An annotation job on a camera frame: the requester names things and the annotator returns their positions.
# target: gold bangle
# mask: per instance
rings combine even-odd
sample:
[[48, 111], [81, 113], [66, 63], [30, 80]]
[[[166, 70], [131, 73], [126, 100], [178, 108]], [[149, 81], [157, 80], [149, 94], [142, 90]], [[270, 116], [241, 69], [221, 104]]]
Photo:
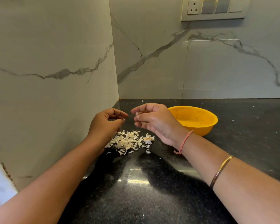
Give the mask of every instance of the gold bangle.
[[227, 166], [228, 162], [233, 158], [233, 156], [228, 156], [227, 159], [225, 159], [225, 161], [222, 163], [218, 173], [214, 176], [214, 178], [212, 179], [212, 182], [210, 183], [210, 188], [212, 189], [214, 187], [214, 184], [217, 180], [217, 178], [220, 176], [221, 172], [223, 171], [223, 169], [225, 168], [225, 166]]

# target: pink thread bracelet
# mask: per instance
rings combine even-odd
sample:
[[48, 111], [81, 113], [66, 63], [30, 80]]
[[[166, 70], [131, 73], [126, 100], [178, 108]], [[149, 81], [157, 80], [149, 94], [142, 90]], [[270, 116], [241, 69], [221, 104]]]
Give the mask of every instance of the pink thread bracelet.
[[183, 140], [183, 143], [181, 144], [181, 146], [180, 146], [180, 150], [179, 150], [179, 152], [175, 152], [175, 154], [179, 154], [179, 155], [181, 155], [181, 151], [182, 151], [182, 148], [183, 148], [183, 146], [184, 146], [184, 143], [186, 143], [186, 140], [188, 139], [188, 137], [191, 135], [191, 133], [193, 133], [193, 131], [191, 131], [190, 133], [188, 133], [188, 135], [186, 136], [186, 138]]

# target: kitchen counter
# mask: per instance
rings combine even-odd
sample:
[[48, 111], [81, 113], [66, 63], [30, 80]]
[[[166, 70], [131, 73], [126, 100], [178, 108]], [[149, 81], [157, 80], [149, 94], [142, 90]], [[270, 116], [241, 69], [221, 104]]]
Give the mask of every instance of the kitchen counter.
[[[280, 99], [120, 100], [114, 107], [130, 114], [149, 102], [213, 112], [219, 122], [205, 138], [280, 181]], [[123, 129], [148, 132], [133, 116]], [[59, 223], [236, 223], [183, 156], [158, 138], [149, 150], [120, 156], [106, 149]]]

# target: hand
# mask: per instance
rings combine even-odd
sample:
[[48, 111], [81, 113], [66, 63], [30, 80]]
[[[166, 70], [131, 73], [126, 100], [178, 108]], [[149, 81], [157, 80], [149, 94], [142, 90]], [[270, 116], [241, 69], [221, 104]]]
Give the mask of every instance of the hand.
[[100, 113], [97, 113], [93, 118], [88, 135], [85, 140], [91, 143], [97, 143], [99, 147], [103, 148], [114, 137], [119, 128], [125, 122], [128, 114], [120, 110], [109, 108]]
[[137, 112], [140, 114], [134, 117], [135, 126], [154, 132], [162, 142], [179, 150], [180, 141], [183, 141], [189, 131], [175, 119], [165, 105], [149, 103], [131, 110], [132, 114]]

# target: person's left hand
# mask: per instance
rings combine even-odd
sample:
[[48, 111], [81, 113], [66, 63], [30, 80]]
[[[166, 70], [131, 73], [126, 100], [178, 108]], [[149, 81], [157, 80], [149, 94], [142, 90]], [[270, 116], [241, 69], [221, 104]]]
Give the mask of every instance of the person's left hand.
[[86, 140], [96, 143], [98, 146], [105, 147], [114, 137], [119, 128], [125, 122], [128, 114], [118, 109], [109, 108], [97, 113], [93, 118]]

